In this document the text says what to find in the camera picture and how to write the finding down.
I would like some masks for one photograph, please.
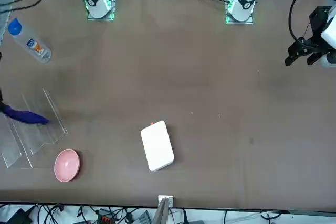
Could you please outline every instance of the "white container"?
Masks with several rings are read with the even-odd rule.
[[[21,45],[39,62],[47,63],[51,59],[51,50],[28,27],[22,25],[17,18],[8,25],[8,31],[15,42]]]

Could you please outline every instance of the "electronic device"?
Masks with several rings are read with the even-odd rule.
[[[153,123],[141,131],[149,170],[156,171],[174,161],[174,153],[164,121]]]

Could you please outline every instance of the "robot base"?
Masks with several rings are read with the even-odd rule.
[[[228,3],[225,3],[225,23],[226,24],[248,24],[248,25],[252,25],[253,24],[253,17],[252,17],[252,14],[250,15],[250,17],[244,21],[244,22],[240,22],[240,21],[237,21],[235,20],[234,18],[232,18],[232,16],[230,15],[230,13],[228,12],[228,10],[230,9],[231,7],[231,3],[233,0],[229,0],[230,1],[230,4]]]
[[[114,20],[114,17],[115,17],[115,11],[116,11],[116,0],[106,0],[106,5],[108,6],[111,6],[111,10],[109,10],[105,16],[101,17],[101,18],[94,18],[89,10],[88,10],[88,7],[86,5],[86,11],[87,11],[87,19],[88,21],[113,21]]]

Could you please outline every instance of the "metal bracket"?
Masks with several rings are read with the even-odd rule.
[[[172,195],[159,195],[157,197],[158,199],[158,206],[160,205],[161,201],[163,199],[168,199],[168,203],[169,203],[169,208],[172,208],[173,207],[173,196]]]

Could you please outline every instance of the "table surface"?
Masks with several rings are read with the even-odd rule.
[[[334,209],[336,72],[285,67],[292,0],[258,0],[253,25],[226,25],[212,0],[117,0],[113,22],[88,22],[81,0],[43,0],[13,17],[52,49],[41,64],[8,33],[4,98],[46,88],[81,156],[79,176],[6,169],[12,201],[204,208]],[[298,0],[299,37],[324,0]],[[140,131],[164,120],[175,161],[150,172]]]

